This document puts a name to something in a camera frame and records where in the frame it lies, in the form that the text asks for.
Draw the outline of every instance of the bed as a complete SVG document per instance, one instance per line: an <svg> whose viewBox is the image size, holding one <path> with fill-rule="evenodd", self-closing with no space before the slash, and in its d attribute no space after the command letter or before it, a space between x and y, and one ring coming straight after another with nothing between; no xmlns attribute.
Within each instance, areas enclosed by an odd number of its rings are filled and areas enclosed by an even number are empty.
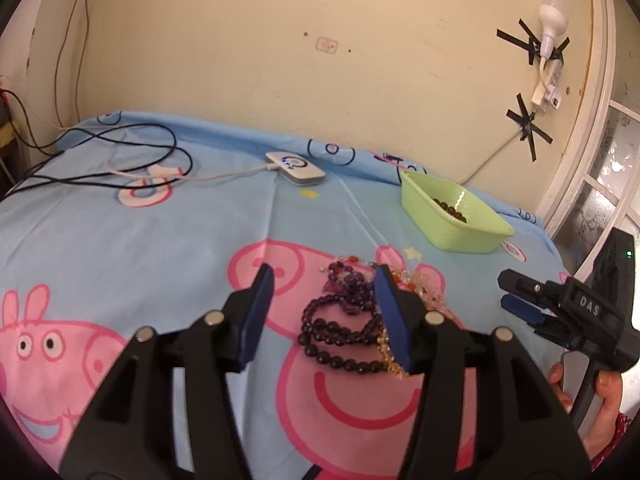
<svg viewBox="0 0 640 480"><path fill-rule="evenodd" d="M0 203L0 394L34 448L54 468L75 423L136 329L189 326L246 287L261 263L275 273L275 295L255 361L228 378L236 423L257 480L395 478L415 416L419 378L348 374L322 368L297 343L300 315L321 295L321 269L337 256L418 272L438 308L461 326L490 332L508 325L546 372L561 349L534 336L500 307L498 274L507 268L542 282L567 276L558 251L531 213L474 191L515 230L491 254L434 248L399 203L399 170L427 168L389 153L371 153L313 139L205 121L115 112L82 123L92 131L133 123L164 124L194 158L193 174L243 171L269 151L299 153L321 167L325 181L296 187L276 171L213 182L182 181L153 190L47 186ZM154 126L112 134L166 142ZM104 167L110 149L73 132L46 173L65 177ZM125 167L148 160L148 149L112 154ZM148 170L166 182L187 160L172 155ZM130 183L123 177L109 182ZM335 319L344 316L338 309ZM361 320L343 320L353 326ZM340 353L375 359L375 346ZM465 383L459 468L474 446L473 371ZM175 445L190 468L176 377Z"/></svg>

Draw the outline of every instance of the bead necklace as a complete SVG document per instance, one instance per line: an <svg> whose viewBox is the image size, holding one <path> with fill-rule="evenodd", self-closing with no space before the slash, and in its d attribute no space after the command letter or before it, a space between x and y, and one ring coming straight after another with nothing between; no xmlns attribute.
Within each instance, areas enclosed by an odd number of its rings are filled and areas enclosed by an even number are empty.
<svg viewBox="0 0 640 480"><path fill-rule="evenodd" d="M389 346L388 334L382 325L380 307L375 300L372 272L367 272L365 276L364 273L354 270L351 264L360 264L372 270L378 267L377 263L361 260L357 256L339 256L328 268L321 267L319 269L321 272L328 273L328 280L322 291L329 294L310 301L304 309L302 332L298 336L298 342L305 347L307 356L315 358L320 364L328 364L334 369L344 368L348 372L357 371L359 374L386 371L400 378L407 377L408 374L396 362ZM390 270L398 286L403 286L417 294L427 310L444 309L446 306L444 298L431 294L418 272L409 274L406 270ZM347 327L341 327L335 321L326 322L323 318L313 319L318 308L335 303L339 303L342 310L349 316L371 312L371 320L361 331L351 331ZM344 360L338 355L332 356L327 351L320 351L318 346L312 343L312 339L336 346L377 343L382 362L358 363L354 359Z"/></svg>
<svg viewBox="0 0 640 480"><path fill-rule="evenodd" d="M336 370L344 368L348 372L357 372L361 375L375 374L386 370L385 365L380 361L345 360L339 355L332 356L327 351L319 351L318 346L311 342L314 339L327 345L360 344L370 346L377 342L378 335L382 330L382 316L376 311L371 280L367 281L362 272L353 270L352 266L341 260L329 265L328 278L322 290L330 292L330 294L311 300L302 313L302 332L298 335L298 343L305 347L305 355L315 358L321 365L328 364ZM327 322L321 317L313 319L318 308L335 303L338 303L348 316L370 312L371 319L367 321L362 330L355 331L340 326L335 321Z"/></svg>

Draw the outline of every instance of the power adapter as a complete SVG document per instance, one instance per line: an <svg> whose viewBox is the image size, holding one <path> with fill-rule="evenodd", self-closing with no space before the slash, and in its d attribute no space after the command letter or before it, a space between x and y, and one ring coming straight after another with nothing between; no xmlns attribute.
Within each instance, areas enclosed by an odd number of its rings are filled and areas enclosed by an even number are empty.
<svg viewBox="0 0 640 480"><path fill-rule="evenodd" d="M546 62L540 84L533 93L531 102L537 108L546 108L546 103L552 105L556 110L562 102L562 94L556 90L562 75L564 63L559 59L550 59Z"/></svg>

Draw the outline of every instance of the light green plastic bowl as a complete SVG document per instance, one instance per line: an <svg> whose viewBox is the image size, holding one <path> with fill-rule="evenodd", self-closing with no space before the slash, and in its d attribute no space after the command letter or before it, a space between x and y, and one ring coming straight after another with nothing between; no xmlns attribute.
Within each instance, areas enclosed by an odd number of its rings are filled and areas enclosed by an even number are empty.
<svg viewBox="0 0 640 480"><path fill-rule="evenodd" d="M462 186L417 171L401 171L402 208L437 248L455 253L486 254L507 238L513 228L477 196ZM463 221L433 201L453 206Z"/></svg>

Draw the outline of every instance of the star print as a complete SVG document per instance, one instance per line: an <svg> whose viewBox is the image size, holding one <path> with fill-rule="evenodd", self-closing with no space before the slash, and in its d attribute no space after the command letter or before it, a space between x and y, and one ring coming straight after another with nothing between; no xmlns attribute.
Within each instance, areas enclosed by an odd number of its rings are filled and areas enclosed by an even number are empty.
<svg viewBox="0 0 640 480"><path fill-rule="evenodd" d="M310 198L311 200L313 200L315 198L318 198L320 196L313 189L301 189L299 193L300 193L300 195L306 196L307 198Z"/></svg>
<svg viewBox="0 0 640 480"><path fill-rule="evenodd" d="M422 261L422 253L419 253L415 247L407 247L403 253L407 260L416 260L418 262Z"/></svg>

